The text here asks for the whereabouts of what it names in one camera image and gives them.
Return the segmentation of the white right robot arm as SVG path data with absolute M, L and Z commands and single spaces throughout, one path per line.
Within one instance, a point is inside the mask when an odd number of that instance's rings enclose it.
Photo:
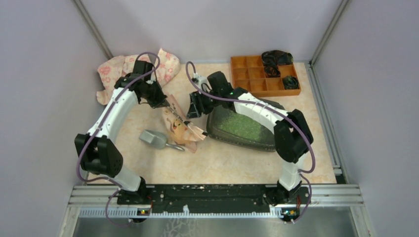
M 258 122 L 273 134 L 283 165 L 278 191 L 270 198 L 276 203 L 292 203 L 300 190 L 302 174 L 313 172 L 316 165 L 311 146 L 314 138 L 303 113 L 275 108 L 241 87 L 233 88 L 221 71 L 208 77 L 197 73 L 187 77 L 196 89 L 190 93 L 188 118 L 199 118 L 222 106 Z

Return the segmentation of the silver metal scoop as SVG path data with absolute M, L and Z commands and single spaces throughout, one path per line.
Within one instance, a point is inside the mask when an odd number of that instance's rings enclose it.
M 170 144 L 166 135 L 158 131 L 145 129 L 140 134 L 139 139 L 156 149 L 172 148 L 182 152 L 185 151 L 180 145 Z

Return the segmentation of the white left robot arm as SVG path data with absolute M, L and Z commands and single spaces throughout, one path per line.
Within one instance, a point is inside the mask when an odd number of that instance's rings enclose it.
M 85 134 L 78 134 L 75 146 L 78 154 L 77 172 L 95 174 L 119 187 L 121 203 L 143 204 L 149 200 L 144 178 L 124 165 L 124 159 L 115 145 L 116 137 L 128 113 L 141 100 L 151 108 L 169 106 L 167 96 L 153 76 L 152 63 L 136 60 L 133 71 L 117 80 L 110 102 L 98 121 Z

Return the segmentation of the pink cat litter bag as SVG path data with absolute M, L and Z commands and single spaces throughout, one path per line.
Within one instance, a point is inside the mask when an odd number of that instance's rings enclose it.
M 168 107 L 163 108 L 162 120 L 167 133 L 176 145 L 184 146 L 191 153 L 197 151 L 197 143 L 205 140 L 207 132 L 187 120 L 173 95 L 167 97 Z

